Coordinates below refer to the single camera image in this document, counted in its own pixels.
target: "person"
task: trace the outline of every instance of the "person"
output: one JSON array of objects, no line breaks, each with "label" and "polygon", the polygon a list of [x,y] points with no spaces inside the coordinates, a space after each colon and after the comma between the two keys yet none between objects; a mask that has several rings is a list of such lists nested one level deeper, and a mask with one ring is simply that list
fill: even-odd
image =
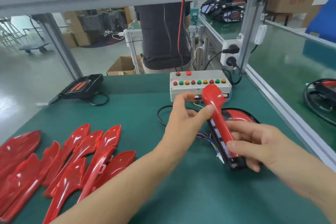
[{"label": "person", "polygon": [[191,41],[186,32],[191,23],[191,2],[184,4],[178,48],[181,6],[182,3],[177,2],[134,7],[142,31],[141,62],[145,73],[169,73],[191,69]]},{"label": "person", "polygon": [[[60,215],[53,224],[128,223],[181,161],[214,112],[212,105],[199,113],[187,110],[185,102],[194,97],[191,92],[176,97],[165,134],[152,152]],[[244,121],[228,121],[227,125],[236,140],[227,144],[231,152],[245,156],[247,165],[256,172],[262,162],[297,194],[313,201],[331,223],[336,223],[336,173],[273,126]]]}]

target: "khaki pants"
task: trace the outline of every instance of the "khaki pants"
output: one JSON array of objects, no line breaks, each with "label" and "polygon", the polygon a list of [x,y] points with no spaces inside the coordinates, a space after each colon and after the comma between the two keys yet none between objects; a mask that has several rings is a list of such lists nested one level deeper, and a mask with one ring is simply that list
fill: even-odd
[{"label": "khaki pants", "polygon": [[[152,70],[152,69],[149,69],[149,68],[145,67],[143,59],[141,59],[141,63],[142,63],[142,66],[143,66],[143,70],[145,71],[146,74],[182,72],[181,67],[177,67],[176,69],[175,68],[168,68],[168,69],[161,69],[161,70]],[[191,62],[190,62],[189,64],[183,66],[183,71],[191,71],[191,68],[192,68],[192,66],[191,66]]]}]

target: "gray test box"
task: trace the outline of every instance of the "gray test box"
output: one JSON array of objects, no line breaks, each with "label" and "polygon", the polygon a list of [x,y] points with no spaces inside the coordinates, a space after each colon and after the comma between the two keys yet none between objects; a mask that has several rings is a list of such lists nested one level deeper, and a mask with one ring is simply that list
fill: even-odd
[{"label": "gray test box", "polygon": [[177,76],[176,72],[170,73],[170,100],[174,102],[175,97],[178,94],[184,93],[186,91],[194,92],[196,95],[202,95],[202,90],[210,84],[210,80],[216,81],[220,80],[220,83],[215,83],[216,86],[220,88],[223,94],[229,96],[231,92],[231,84],[222,70],[207,70],[207,71],[191,71],[191,75],[187,75],[187,72],[180,72],[181,75]]}]

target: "concrete floor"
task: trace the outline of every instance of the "concrete floor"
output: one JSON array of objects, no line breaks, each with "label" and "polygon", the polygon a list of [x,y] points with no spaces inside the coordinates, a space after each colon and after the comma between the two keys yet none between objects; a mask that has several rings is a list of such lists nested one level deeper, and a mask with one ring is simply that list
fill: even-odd
[{"label": "concrete floor", "polygon": [[[52,47],[47,48],[45,54],[28,55],[0,44],[0,145],[42,108],[36,103],[47,103],[71,82]],[[84,75],[105,75],[119,56],[130,55],[125,41],[71,51]]]}]

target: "person's left hand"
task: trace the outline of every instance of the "person's left hand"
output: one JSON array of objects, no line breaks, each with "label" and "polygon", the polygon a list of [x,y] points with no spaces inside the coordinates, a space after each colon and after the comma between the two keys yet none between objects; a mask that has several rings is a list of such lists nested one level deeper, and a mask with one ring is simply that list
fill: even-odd
[{"label": "person's left hand", "polygon": [[194,110],[187,110],[185,102],[194,99],[195,94],[192,92],[176,96],[166,133],[157,147],[177,154],[184,154],[189,149],[204,122],[215,111],[213,105],[204,107],[198,113]]}]

